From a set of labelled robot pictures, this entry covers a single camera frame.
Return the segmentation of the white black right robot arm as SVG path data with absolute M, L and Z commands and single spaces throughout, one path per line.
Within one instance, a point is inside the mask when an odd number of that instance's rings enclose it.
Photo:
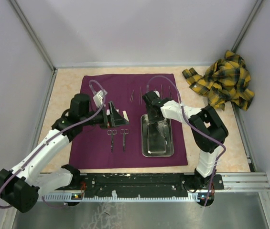
M 145 157 L 170 157 L 177 148 L 173 143 L 172 120 L 189 124 L 200 149 L 194 174 L 185 182 L 190 189 L 205 189 L 212 184 L 220 148 L 228 130 L 211 106 L 195 108 L 171 98 L 160 98 L 157 91 L 143 95 L 147 113 L 141 117 L 141 148 Z

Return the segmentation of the surgical scissors steel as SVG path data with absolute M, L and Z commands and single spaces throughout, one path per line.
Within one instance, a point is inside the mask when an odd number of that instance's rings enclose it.
M 126 135 L 130 133 L 129 129 L 121 129 L 120 133 L 123 135 L 123 152 L 126 150 Z

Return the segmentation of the steel forceps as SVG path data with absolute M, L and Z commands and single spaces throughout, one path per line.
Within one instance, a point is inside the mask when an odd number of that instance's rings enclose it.
M 110 150 L 111 150 L 111 153 L 113 153 L 113 150 L 114 150 L 114 135 L 117 134 L 117 130 L 108 130 L 107 131 L 107 135 L 110 136 Z

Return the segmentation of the white packaged instrument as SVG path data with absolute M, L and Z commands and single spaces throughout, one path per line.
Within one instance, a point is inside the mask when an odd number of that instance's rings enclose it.
M 126 119 L 127 121 L 129 121 L 127 112 L 125 110 L 123 111 L 123 116 L 124 116 L 124 119 Z

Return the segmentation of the purple cloth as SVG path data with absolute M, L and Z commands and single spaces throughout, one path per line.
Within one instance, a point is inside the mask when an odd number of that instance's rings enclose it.
M 140 94 L 147 90 L 159 90 L 169 97 L 169 86 L 173 100 L 177 94 L 172 86 L 175 78 L 172 73 L 164 73 L 161 78 L 156 74 L 105 74 L 84 76 L 80 92 L 92 96 L 90 80 L 98 81 L 107 91 L 106 102 L 112 101 L 116 109 L 126 111 L 130 133 L 126 135 L 126 150 L 123 152 L 123 135 L 118 127 L 114 135 L 114 150 L 110 150 L 110 136 L 100 127 L 85 126 L 72 141 L 69 164 L 77 169 L 139 168 L 186 166 L 186 148 L 182 124 L 172 120 L 173 143 L 177 151 L 170 157 L 145 157 L 141 150 L 141 117 L 146 114 L 145 103 L 140 103 Z M 133 102 L 130 96 L 134 89 Z

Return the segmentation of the steel instrument tray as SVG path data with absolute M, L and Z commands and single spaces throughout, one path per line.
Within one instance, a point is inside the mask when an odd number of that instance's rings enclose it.
M 147 114 L 141 117 L 141 150 L 145 157 L 170 157 L 174 154 L 171 121 L 167 120 L 167 122 L 168 143 L 165 144 L 157 128 L 157 122 L 150 122 Z

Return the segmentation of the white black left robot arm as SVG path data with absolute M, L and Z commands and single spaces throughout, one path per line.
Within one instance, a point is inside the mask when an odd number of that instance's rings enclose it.
M 90 109 L 89 95 L 76 94 L 69 109 L 56 120 L 41 143 L 12 169 L 0 171 L 0 199 L 9 207 L 25 213 L 33 208 L 38 198 L 62 187 L 76 189 L 81 185 L 80 171 L 71 165 L 63 165 L 42 177 L 39 174 L 84 126 L 98 125 L 102 129 L 115 130 L 129 124 L 126 111 L 116 110 L 113 102 L 105 105 L 102 91 L 94 95 L 93 100 L 98 108 L 96 111 Z

